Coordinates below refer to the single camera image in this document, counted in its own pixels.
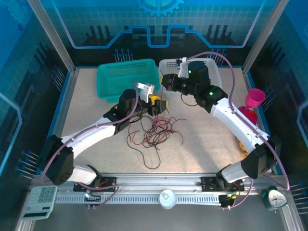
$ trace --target black mounting bracket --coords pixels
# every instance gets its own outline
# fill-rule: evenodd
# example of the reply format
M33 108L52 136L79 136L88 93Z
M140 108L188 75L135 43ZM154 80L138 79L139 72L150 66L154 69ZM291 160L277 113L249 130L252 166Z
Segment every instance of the black mounting bracket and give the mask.
M101 177L99 187L106 187L106 186L112 186L112 185L116 185L116 177L104 177L104 176ZM115 189L116 187L110 188L110 189L95 190L95 192L114 192ZM86 192L87 189L75 183L73 191L74 192Z
M200 179L201 182L198 182L197 185L201 186L203 192L237 192L238 190L244 192L245 190L242 180L230 183L230 186L223 190L218 184L216 177L200 177Z

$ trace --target white basket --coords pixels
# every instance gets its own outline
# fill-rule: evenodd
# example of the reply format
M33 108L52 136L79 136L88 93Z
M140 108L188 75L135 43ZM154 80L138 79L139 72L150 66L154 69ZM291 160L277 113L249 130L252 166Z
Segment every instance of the white basket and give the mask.
M203 61L208 68L208 75L209 75L209 78L211 79L211 84L222 88L220 74L219 74L218 67L214 59L195 58L195 59L190 59L188 62L190 63L192 61ZM163 75L178 74L180 69L177 69L177 68L178 68L178 65L177 65L176 59L163 59L162 61L159 62L159 69L163 73ZM160 85L160 87L161 89L163 89L163 92L164 94L166 94L167 98L170 98L173 96L179 96L180 94L179 92L166 90L166 88L163 87L163 85Z

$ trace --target teal basket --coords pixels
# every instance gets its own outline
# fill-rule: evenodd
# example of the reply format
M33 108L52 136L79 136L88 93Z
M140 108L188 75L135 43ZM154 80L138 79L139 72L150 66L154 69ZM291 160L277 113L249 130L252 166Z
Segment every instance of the teal basket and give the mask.
M97 68L97 95L115 103L125 89L134 89L134 83L150 83L155 91L160 88L159 76L153 59L141 59L113 64L102 64Z

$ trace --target white bottle cap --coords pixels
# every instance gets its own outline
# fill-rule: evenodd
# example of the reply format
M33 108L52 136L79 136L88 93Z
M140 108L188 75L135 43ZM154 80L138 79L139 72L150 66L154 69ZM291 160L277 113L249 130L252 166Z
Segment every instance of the white bottle cap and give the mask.
M163 208L171 209L177 203L177 198L172 190L166 189L160 193L159 202Z

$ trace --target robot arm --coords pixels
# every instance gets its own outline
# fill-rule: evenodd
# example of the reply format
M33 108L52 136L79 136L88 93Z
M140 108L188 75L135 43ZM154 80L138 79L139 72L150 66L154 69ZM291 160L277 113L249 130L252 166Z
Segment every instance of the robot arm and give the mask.
M123 122L114 125L99 126L99 124L124 119L131 113L133 105L136 101L136 91L133 89L125 90L120 96L118 105L116 107L112 107L110 111L104 114L101 119L91 126L62 138L58 138L55 135L47 138L38 161L38 167L42 170L46 167L50 158L59 149L59 147L75 137L76 134L82 133L77 139L72 140L72 142L61 150L60 154L54 159L48 168L46 176L55 185L60 185L65 181L74 181L91 185L91 187L96 187L100 183L101 175L99 172L92 166L74 166L74 159L95 143L122 131L129 125L129 120L131 118L141 116L145 113L154 116L166 110L167 102L159 100L159 97L153 95L153 85L138 83L137 87L141 89L141 93L136 110L130 118L124 120Z
M219 87L211 85L208 68L202 61L184 63L179 60L180 76L163 75L162 85L170 91L193 95L197 104L218 118L239 139L249 155L242 161L229 165L217 173L222 188L236 180L251 177L257 179L273 167L276 162L269 148L261 140L264 137L274 149L280 147L277 137L269 135L250 122L234 105L234 109L244 120L258 131L258 136L229 107L228 95Z

